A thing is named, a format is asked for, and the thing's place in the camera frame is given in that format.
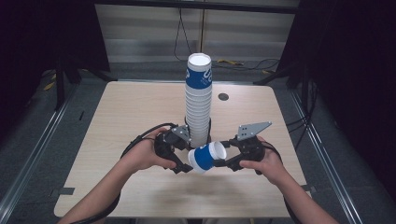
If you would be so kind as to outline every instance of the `gray carpet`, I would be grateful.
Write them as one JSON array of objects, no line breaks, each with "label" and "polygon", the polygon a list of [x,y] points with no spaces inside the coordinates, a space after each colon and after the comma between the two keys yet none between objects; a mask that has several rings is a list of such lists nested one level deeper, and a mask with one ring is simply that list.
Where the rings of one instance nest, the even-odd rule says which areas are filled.
[{"label": "gray carpet", "polygon": [[[261,67],[270,66],[272,63],[262,63]],[[246,66],[254,67],[256,64],[257,62],[250,62]],[[112,73],[108,75],[124,79],[182,81],[185,78],[185,67],[184,62],[113,63],[111,64]],[[50,196],[50,194],[54,189],[59,189],[64,185],[106,86],[104,81],[88,72],[81,71],[81,74],[82,82],[8,223],[54,223],[58,220],[53,215],[57,197]],[[268,75],[263,74],[261,70],[234,71],[223,68],[213,70],[214,81],[250,83],[266,76]],[[286,80],[286,78],[276,79],[269,86],[274,89],[282,115],[286,123],[289,123],[299,119],[299,116],[289,90],[286,88]],[[27,106],[24,117],[9,134],[7,141],[1,145],[0,168],[5,171],[0,174],[1,197],[15,179],[53,113],[56,103],[55,89],[42,91],[42,87],[47,83],[47,79],[42,80],[42,86],[37,89],[32,103]],[[396,223],[394,202],[376,180],[367,164],[350,146],[342,131],[337,129],[320,97],[314,112],[313,123],[336,170],[352,196],[363,223]],[[290,126],[290,130],[296,126],[298,124]],[[294,145],[303,130],[304,128],[301,128],[290,134]],[[332,190],[332,185],[307,134],[297,148],[297,155],[307,183],[317,190],[312,193],[312,197],[340,223],[348,223],[347,216]],[[110,218],[106,223],[130,223],[130,221]],[[256,223],[269,223],[270,221],[292,223],[289,218],[257,219]]]}]

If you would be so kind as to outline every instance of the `table top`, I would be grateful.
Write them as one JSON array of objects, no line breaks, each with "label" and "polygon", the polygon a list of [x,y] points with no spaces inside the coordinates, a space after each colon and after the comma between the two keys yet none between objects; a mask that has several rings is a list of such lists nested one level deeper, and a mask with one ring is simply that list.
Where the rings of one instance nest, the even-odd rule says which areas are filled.
[{"label": "table top", "polygon": [[[259,133],[282,156],[286,169],[304,185],[298,162],[275,94],[270,87],[213,84],[212,141],[234,138],[241,124],[272,121]],[[227,101],[220,93],[229,95]],[[183,125],[185,84],[110,82],[93,116],[65,188],[54,209],[58,217],[81,200],[120,159],[122,151],[139,134],[165,122]],[[176,154],[188,163],[187,150]],[[227,148],[227,159],[239,154]],[[262,175],[243,169],[212,168],[175,175],[151,167],[132,175],[110,217],[288,217],[282,194]]]}]

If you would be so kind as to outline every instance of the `black backdrop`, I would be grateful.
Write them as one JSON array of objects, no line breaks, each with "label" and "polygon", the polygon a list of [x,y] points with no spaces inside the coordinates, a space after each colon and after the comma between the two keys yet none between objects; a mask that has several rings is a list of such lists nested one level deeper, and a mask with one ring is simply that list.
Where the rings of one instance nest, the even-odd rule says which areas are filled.
[{"label": "black backdrop", "polygon": [[109,71],[94,5],[56,1],[0,1],[0,137],[18,119],[41,75],[59,53]]},{"label": "black backdrop", "polygon": [[352,146],[396,201],[396,8],[339,1],[311,76]]}]

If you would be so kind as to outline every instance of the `blue band on cup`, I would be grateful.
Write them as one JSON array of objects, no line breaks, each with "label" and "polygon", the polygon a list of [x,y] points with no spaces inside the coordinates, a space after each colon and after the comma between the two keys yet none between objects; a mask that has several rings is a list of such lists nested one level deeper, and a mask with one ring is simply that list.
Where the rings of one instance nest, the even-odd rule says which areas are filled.
[{"label": "blue band on cup", "polygon": [[197,164],[203,170],[209,170],[213,167],[213,158],[209,152],[209,144],[206,144],[203,147],[197,148],[194,151],[194,157]]},{"label": "blue band on cup", "polygon": [[212,85],[212,69],[204,72],[196,72],[187,68],[186,83],[196,90],[206,89]]}]

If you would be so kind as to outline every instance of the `person's left hand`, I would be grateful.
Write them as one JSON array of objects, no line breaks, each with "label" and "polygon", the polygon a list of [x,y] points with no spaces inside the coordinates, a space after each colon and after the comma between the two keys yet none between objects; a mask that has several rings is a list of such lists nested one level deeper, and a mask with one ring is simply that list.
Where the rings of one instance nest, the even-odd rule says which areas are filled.
[{"label": "person's left hand", "polygon": [[166,160],[155,154],[154,139],[162,132],[167,131],[165,128],[159,128],[146,135],[141,142],[131,148],[131,150],[122,157],[122,161],[128,166],[128,170],[136,172],[138,170],[145,170],[153,165],[158,165],[163,168],[175,168],[176,164],[173,161]]}]

